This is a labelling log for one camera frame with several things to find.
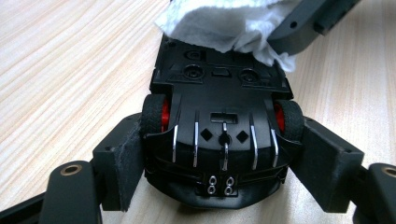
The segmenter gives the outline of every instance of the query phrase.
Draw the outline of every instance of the wood grain surface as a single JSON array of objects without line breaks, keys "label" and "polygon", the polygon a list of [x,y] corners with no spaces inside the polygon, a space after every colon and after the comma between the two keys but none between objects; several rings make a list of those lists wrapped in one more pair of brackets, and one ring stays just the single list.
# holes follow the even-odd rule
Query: wood grain surface
[{"label": "wood grain surface", "polygon": [[[43,191],[50,172],[92,158],[139,112],[168,1],[0,1],[0,210]],[[396,164],[396,1],[363,0],[299,54],[295,100],[366,155]],[[273,196],[237,211],[195,210],[142,178],[128,213],[105,223],[351,223],[325,214],[289,172]]]}]

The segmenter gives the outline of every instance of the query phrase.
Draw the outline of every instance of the red wheel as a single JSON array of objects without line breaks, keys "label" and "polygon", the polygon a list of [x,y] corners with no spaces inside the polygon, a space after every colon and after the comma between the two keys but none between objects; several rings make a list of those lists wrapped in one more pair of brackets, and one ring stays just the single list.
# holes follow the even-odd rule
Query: red wheel
[{"label": "red wheel", "polygon": [[140,132],[163,133],[168,129],[170,108],[165,95],[148,95],[143,103]]},{"label": "red wheel", "polygon": [[282,136],[291,141],[300,141],[304,130],[304,116],[300,106],[294,101],[277,100],[274,110]]}]

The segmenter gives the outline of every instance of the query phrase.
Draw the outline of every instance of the toy car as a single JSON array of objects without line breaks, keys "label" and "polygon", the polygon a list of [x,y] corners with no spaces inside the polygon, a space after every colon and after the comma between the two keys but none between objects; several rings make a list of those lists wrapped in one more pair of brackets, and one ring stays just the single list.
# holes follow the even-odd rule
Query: toy car
[{"label": "toy car", "polygon": [[304,117],[284,72],[163,37],[143,105],[148,182],[194,207],[241,208],[286,177]]}]

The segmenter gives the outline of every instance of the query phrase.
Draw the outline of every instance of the white tissue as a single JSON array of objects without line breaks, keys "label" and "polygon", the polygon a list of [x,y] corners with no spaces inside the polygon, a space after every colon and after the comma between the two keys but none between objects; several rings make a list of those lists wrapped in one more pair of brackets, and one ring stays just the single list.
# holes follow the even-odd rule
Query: white tissue
[{"label": "white tissue", "polygon": [[252,52],[272,66],[295,69],[295,57],[278,55],[267,43],[268,36],[297,6],[299,0],[174,0],[156,20],[171,38],[216,49]]}]

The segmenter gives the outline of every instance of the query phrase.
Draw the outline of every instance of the metal grommet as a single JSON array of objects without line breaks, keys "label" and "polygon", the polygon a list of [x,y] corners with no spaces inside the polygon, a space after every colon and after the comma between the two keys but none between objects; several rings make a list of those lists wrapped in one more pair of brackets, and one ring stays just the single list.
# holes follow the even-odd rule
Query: metal grommet
[{"label": "metal grommet", "polygon": [[75,175],[81,170],[82,166],[80,164],[71,164],[62,169],[61,175]]},{"label": "metal grommet", "polygon": [[392,167],[382,167],[382,172],[384,172],[386,175],[396,177],[396,169]]},{"label": "metal grommet", "polygon": [[209,177],[209,185],[216,185],[218,183],[218,179],[215,175]]},{"label": "metal grommet", "polygon": [[213,185],[209,186],[209,187],[207,188],[207,193],[208,193],[208,194],[214,194],[214,193],[216,193],[216,188],[215,188],[215,186],[213,186]]},{"label": "metal grommet", "polygon": [[229,195],[231,195],[232,193],[233,193],[233,188],[231,188],[231,187],[225,188],[224,194],[225,194],[226,196],[229,196]]},{"label": "metal grommet", "polygon": [[228,177],[227,181],[225,182],[225,185],[227,185],[228,187],[232,187],[234,183],[233,177],[230,176]]}]

